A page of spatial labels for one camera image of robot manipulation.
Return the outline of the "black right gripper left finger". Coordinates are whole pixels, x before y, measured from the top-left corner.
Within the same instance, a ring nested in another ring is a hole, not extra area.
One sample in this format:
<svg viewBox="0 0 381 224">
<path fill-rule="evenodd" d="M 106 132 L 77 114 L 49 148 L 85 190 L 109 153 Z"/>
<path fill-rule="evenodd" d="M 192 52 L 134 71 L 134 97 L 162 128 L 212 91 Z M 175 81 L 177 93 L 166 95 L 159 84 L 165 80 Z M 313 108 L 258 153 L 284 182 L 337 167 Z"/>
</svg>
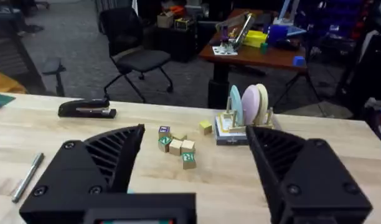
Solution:
<svg viewBox="0 0 381 224">
<path fill-rule="evenodd" d="M 114 129 L 62 144 L 26 198 L 26 223 L 83 223 L 93 208 L 125 208 L 145 127 Z"/>
</svg>

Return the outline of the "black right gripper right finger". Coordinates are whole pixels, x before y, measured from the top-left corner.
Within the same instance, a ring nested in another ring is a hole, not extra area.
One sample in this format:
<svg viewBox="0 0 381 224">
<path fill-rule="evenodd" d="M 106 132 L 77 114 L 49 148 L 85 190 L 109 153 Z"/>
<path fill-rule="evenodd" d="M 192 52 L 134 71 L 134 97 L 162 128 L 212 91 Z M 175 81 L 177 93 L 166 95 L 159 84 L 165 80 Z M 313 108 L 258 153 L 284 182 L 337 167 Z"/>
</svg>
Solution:
<svg viewBox="0 0 381 224">
<path fill-rule="evenodd" d="M 363 223 L 373 206 L 330 145 L 246 128 L 272 223 Z"/>
</svg>

